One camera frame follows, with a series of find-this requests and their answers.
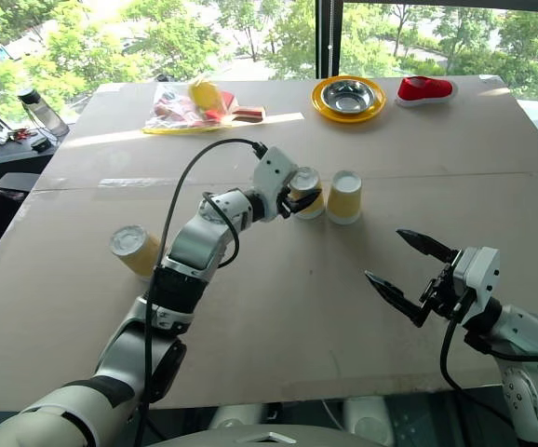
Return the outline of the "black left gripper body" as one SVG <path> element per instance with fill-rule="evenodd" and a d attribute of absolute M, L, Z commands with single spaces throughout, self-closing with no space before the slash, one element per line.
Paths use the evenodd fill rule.
<path fill-rule="evenodd" d="M 290 195 L 290 188 L 284 186 L 276 199 L 276 209 L 277 213 L 281 215 L 284 219 L 288 219 L 292 214 L 296 214 L 302 210 L 302 205 L 298 202 L 297 199 L 294 199 Z"/>

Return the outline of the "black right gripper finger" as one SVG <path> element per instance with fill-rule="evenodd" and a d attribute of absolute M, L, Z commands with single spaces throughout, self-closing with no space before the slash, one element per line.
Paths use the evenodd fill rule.
<path fill-rule="evenodd" d="M 421 254 L 432 256 L 442 263 L 452 263 L 458 254 L 457 250 L 445 246 L 428 235 L 401 228 L 397 229 L 396 233 Z"/>
<path fill-rule="evenodd" d="M 364 275 L 370 285 L 388 304 L 405 315 L 416 327 L 424 325 L 427 316 L 425 309 L 408 300 L 404 292 L 389 281 L 378 277 L 369 270 L 366 270 Z"/>

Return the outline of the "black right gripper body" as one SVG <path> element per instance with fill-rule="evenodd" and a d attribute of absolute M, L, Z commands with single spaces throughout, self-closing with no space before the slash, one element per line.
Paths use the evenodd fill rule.
<path fill-rule="evenodd" d="M 431 312 L 447 320 L 450 320 L 453 316 L 453 308 L 460 301 L 454 289 L 453 273 L 457 260 L 461 258 L 462 254 L 463 252 L 461 250 L 453 250 L 451 252 L 451 259 L 444 263 L 441 272 L 435 278 L 431 278 L 427 283 L 419 299 L 421 306 L 418 326 L 424 325 Z"/>

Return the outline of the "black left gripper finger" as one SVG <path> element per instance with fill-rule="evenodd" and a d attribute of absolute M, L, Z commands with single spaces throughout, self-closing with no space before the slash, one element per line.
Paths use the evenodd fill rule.
<path fill-rule="evenodd" d="M 322 210 L 324 208 L 323 192 L 321 189 L 292 190 L 289 193 L 291 210 Z"/>

